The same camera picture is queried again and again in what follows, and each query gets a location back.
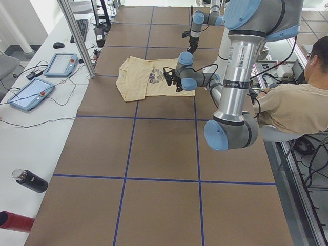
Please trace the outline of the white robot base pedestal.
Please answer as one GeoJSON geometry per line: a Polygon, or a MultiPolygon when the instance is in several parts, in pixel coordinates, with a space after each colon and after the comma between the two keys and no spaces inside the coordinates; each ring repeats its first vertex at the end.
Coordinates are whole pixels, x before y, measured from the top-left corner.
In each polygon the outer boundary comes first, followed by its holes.
{"type": "Polygon", "coordinates": [[[218,65],[218,70],[216,73],[220,76],[221,79],[224,78],[224,75],[226,73],[228,57],[230,53],[231,41],[228,38],[228,33],[229,30],[227,28],[224,28],[221,44],[218,51],[218,57],[215,62],[218,65]]]}

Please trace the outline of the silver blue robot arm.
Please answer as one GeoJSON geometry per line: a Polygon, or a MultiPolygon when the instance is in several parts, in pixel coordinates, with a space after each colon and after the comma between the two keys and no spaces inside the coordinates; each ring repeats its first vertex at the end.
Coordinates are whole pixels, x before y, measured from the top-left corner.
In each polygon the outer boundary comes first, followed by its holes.
{"type": "Polygon", "coordinates": [[[164,68],[168,85],[177,91],[208,89],[218,104],[212,120],[204,127],[208,145],[217,151],[245,148],[258,136],[255,118],[243,110],[253,65],[263,45],[296,36],[301,25],[303,1],[229,1],[220,13],[220,1],[211,1],[209,13],[195,11],[187,32],[189,48],[180,54],[176,68],[164,68]],[[197,72],[193,53],[203,25],[225,26],[228,30],[228,57],[223,76],[197,72]]]}
{"type": "Polygon", "coordinates": [[[194,53],[198,47],[202,25],[221,26],[223,24],[223,16],[220,14],[221,1],[211,1],[209,13],[204,13],[200,10],[192,14],[191,27],[189,31],[182,34],[182,38],[189,37],[189,47],[187,51],[194,53]]]}

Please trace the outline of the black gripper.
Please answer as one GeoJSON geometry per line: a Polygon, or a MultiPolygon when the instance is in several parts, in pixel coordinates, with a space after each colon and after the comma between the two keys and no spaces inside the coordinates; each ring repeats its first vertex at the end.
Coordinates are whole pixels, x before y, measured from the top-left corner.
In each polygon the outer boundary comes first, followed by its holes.
{"type": "Polygon", "coordinates": [[[176,92],[181,92],[183,90],[181,79],[178,76],[176,69],[163,67],[163,75],[168,86],[176,85],[176,92]]]}
{"type": "Polygon", "coordinates": [[[194,32],[192,30],[187,30],[182,33],[182,38],[189,38],[189,47],[187,48],[187,51],[190,53],[194,53],[198,48],[199,43],[199,32],[194,32]]]}

